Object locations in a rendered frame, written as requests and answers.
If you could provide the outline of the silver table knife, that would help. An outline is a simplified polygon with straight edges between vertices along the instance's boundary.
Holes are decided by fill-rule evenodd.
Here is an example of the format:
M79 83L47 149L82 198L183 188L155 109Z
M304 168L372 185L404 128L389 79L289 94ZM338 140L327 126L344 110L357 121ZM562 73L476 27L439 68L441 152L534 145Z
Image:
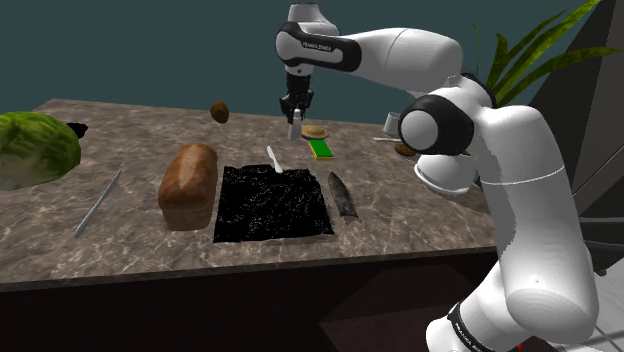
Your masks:
M85 217L81 220L81 222L79 223L79 225L77 226L77 228L76 228L76 230L74 232L74 237L75 238L79 238L84 233L85 229L87 228L87 226L89 224L89 221L94 216L94 214L96 213L96 211L98 210L100 205L109 196L109 194L111 193L112 189L117 184L121 174L122 174L122 170L119 169L117 171L117 173L115 174L115 176L113 177L113 179L108 184L107 188L102 193L102 195L99 197L99 199L93 205L93 207L88 211L88 213L85 215Z

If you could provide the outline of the brown bread loaf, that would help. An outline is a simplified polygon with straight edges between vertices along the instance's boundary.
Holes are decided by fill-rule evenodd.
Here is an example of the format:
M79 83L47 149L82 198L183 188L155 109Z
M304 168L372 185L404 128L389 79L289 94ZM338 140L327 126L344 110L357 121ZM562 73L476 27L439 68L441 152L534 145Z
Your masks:
M212 217L217 180L216 151L201 143L183 146L171 161L158 192L158 205L167 228L206 228Z

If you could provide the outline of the green potted plant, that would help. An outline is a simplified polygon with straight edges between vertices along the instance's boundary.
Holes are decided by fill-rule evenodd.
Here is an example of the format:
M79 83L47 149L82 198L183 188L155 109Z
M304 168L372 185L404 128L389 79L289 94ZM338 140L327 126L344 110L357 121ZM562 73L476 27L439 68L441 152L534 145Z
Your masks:
M556 70L592 58L619 53L619 49L606 46L574 49L555 56L532 69L535 62L561 36L600 2L601 0L586 0L557 24L553 24L553 22L558 20L565 11L549 17L532 29L512 48L509 48L506 37L497 33L497 46L485 81L485 87L493 98L493 106L507 105L535 81Z

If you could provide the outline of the black speckled square mat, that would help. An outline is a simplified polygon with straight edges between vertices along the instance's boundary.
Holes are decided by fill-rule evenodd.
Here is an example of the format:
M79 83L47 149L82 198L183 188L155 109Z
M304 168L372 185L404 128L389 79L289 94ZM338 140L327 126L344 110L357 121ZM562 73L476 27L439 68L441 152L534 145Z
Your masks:
M268 164L224 168L214 241L245 242L334 233L316 177Z

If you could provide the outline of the white salt shaker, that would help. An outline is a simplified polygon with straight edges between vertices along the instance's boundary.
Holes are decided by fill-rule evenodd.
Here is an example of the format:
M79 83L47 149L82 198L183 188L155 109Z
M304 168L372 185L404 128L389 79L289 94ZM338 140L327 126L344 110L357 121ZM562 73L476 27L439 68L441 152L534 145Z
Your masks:
M302 114L301 110L296 108L293 111L292 122L289 124L288 138L292 141L302 137Z

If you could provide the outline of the green lettuce head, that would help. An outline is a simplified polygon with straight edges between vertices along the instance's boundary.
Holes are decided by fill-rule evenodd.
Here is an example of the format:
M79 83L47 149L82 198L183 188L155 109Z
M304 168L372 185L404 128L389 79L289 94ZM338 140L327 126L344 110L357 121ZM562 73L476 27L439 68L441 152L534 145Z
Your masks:
M80 139L66 122L38 112L0 114L0 191L55 181L81 161Z

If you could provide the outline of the white butter knife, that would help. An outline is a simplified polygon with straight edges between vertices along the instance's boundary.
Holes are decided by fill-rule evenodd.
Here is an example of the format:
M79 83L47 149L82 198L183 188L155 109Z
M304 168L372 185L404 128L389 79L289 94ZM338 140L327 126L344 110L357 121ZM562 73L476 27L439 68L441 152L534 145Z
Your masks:
M267 151L267 154L268 154L269 158L271 159L271 161L273 163L275 172L279 173L279 174L283 173L283 169L282 169L281 165L279 164L279 162L278 162L278 160L277 160L277 158L276 158L276 156L274 154L274 151L273 151L272 147L271 146L267 146L266 147L266 151Z

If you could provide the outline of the dark grey spatula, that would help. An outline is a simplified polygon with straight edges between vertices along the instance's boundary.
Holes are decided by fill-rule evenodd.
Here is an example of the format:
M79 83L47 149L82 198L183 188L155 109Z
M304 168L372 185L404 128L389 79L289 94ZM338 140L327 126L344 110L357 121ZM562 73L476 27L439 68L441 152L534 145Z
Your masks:
M328 187L339 215L341 217L350 216L358 218L358 214L349 190L340 177L334 172L330 172L328 174Z

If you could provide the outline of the green yellow sponge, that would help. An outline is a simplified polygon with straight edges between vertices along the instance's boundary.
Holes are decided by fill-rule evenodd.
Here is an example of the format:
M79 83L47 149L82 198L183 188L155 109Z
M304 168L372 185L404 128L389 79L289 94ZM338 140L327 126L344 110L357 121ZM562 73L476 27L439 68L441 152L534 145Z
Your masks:
M333 154L324 140L309 140L309 147L316 160L330 160Z

